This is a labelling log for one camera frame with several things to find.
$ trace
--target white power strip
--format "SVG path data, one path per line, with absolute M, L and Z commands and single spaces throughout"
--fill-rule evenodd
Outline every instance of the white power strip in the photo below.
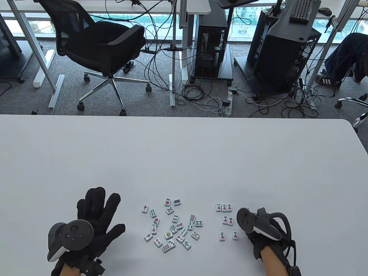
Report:
M 227 92 L 227 100 L 230 101 L 230 105 L 226 108 L 226 114 L 231 115 L 231 110 L 233 108 L 233 93 L 232 90 L 236 91 L 237 89 L 234 87 L 229 87 L 229 91 Z

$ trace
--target black keyboard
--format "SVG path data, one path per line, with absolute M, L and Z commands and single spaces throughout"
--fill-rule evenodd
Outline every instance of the black keyboard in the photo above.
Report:
M 298 0 L 294 4 L 290 21 L 300 24 L 308 24 L 312 11 L 313 0 Z

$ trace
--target computer mouse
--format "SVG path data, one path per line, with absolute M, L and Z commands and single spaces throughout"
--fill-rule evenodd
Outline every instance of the computer mouse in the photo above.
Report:
M 325 16 L 331 16 L 331 15 L 332 15 L 332 10 L 331 10 L 330 8 L 320 8 L 320 9 L 318 10 L 318 12 L 319 12 L 320 14 L 325 15 Z

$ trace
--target wrist strap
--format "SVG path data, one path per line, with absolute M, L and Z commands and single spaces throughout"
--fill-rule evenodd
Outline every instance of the wrist strap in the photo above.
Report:
M 64 264 L 65 262 L 59 259 L 55 265 L 55 268 L 51 271 L 51 276 L 60 276 Z M 102 261 L 100 259 L 96 259 L 95 261 L 90 259 L 82 259 L 73 261 L 71 264 L 67 265 L 71 268 L 79 268 L 80 273 L 83 273 L 86 276 L 99 276 L 105 271 L 105 268 L 103 268 L 101 264 Z

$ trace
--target black glove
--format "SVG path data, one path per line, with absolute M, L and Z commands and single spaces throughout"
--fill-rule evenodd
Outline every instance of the black glove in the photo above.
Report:
M 121 199 L 119 194 L 114 193 L 110 195 L 104 207 L 105 196 L 104 188 L 92 188 L 87 191 L 85 199 L 78 201 L 77 218 L 84 219 L 92 225 L 93 239 L 82 250 L 65 252 L 59 258 L 51 276 L 59 276 L 64 264 L 71 268 L 80 268 L 78 266 L 83 260 L 93 261 L 96 257 L 100 257 L 110 243 L 125 232 L 125 225 L 117 224 L 106 233 Z
M 266 247 L 270 247 L 277 256 L 280 256 L 280 253 L 283 255 L 283 251 L 290 245 L 290 243 L 287 241 L 286 233 L 284 230 L 282 230 L 279 223 L 274 220 L 270 219 L 270 224 L 275 227 L 279 232 L 281 233 L 281 240 L 275 241 L 272 240 L 262 234 L 258 234 L 256 232 L 246 233 L 248 236 L 248 239 L 253 244 L 253 254 L 256 260 L 258 258 L 261 258 L 261 251 Z

